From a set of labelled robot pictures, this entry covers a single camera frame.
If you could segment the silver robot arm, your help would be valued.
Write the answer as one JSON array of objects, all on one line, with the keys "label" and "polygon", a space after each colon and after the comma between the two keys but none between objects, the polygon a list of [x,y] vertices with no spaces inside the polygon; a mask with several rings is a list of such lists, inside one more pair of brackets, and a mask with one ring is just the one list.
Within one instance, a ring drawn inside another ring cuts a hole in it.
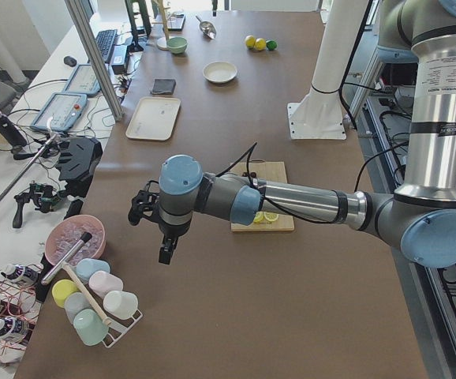
[{"label": "silver robot arm", "polygon": [[410,49],[417,83],[403,183],[392,193],[340,191],[208,174],[191,156],[167,159],[153,215],[170,262],[194,212],[249,225],[259,211],[344,223],[428,268],[456,264],[456,1],[387,1],[379,40]]}]

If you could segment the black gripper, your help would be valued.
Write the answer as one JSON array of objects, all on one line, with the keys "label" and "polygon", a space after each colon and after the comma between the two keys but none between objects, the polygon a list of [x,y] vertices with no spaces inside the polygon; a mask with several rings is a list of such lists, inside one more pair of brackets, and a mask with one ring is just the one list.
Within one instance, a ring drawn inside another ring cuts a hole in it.
[{"label": "black gripper", "polygon": [[173,225],[165,220],[159,221],[159,229],[163,233],[162,245],[159,250],[159,263],[169,265],[174,255],[178,239],[187,233],[191,221]]}]

